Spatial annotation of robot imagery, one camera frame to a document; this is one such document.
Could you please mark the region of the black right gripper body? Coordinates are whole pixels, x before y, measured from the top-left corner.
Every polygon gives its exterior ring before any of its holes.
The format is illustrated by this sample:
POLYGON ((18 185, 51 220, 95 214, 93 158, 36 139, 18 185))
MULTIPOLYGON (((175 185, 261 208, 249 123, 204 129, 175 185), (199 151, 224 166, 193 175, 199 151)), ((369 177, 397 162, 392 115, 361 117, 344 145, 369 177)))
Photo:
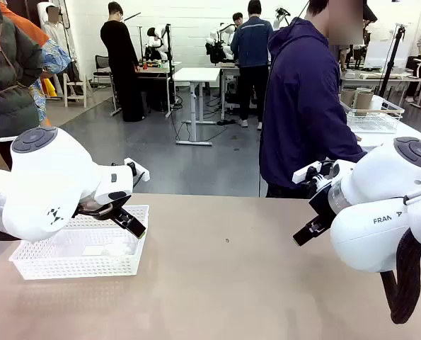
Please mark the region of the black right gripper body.
POLYGON ((326 222, 332 222, 336 216, 329 203, 328 194, 330 189, 331 183, 325 184, 316 191, 308 202, 317 215, 326 222))

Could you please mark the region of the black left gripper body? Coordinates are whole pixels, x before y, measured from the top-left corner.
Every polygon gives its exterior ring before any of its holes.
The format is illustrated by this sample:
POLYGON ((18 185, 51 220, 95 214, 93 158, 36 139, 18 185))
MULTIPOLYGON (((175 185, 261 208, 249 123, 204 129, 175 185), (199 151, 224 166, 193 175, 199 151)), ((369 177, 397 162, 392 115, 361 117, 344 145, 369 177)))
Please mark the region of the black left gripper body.
POLYGON ((109 215, 112 211, 121 208, 128 200, 130 196, 125 196, 124 198, 119 198, 117 200, 114 200, 111 203, 108 203, 97 210, 85 210, 80 205, 77 207, 77 209, 74 212, 74 216, 77 215, 87 215, 91 217, 102 217, 109 215))

